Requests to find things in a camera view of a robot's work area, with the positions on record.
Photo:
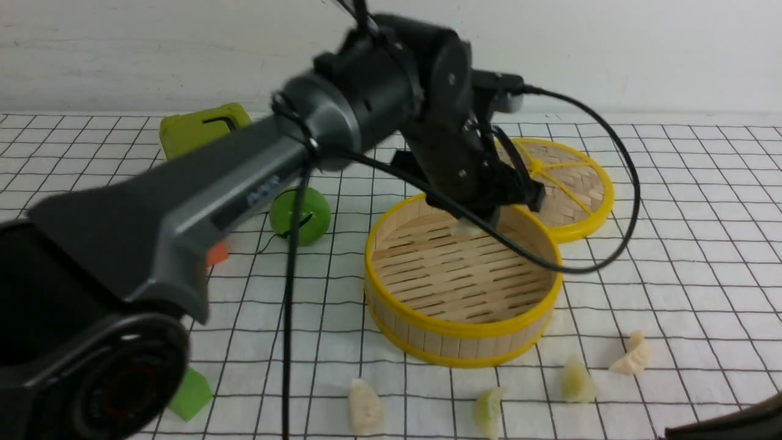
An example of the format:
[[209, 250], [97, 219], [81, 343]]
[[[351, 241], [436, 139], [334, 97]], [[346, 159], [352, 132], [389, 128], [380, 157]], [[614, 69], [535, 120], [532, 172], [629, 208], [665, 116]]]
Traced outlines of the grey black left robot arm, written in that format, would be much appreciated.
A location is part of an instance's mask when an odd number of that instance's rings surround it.
[[209, 315], [206, 255], [313, 167], [337, 171], [394, 133], [393, 163], [489, 225], [545, 190], [480, 129], [519, 76], [472, 67], [452, 29], [354, 12], [337, 52], [291, 78], [272, 114], [111, 186], [2, 223], [2, 438], [125, 439], [160, 414], [189, 358], [181, 318]]

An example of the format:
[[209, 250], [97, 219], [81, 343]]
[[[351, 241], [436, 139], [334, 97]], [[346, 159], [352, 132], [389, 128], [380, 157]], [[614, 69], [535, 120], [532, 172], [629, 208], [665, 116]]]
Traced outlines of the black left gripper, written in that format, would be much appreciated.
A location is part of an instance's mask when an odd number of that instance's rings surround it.
[[497, 222], [506, 206], [539, 212], [544, 184], [532, 178], [522, 154], [496, 125], [453, 128], [404, 122], [400, 133], [408, 149], [396, 152], [392, 167], [462, 206], [483, 222]]

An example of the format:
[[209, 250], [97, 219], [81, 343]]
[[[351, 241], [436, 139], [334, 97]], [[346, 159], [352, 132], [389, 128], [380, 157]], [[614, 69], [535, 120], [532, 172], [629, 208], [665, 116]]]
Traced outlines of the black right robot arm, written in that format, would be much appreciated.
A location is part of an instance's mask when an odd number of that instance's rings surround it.
[[780, 439], [781, 393], [748, 409], [665, 429], [662, 439]]

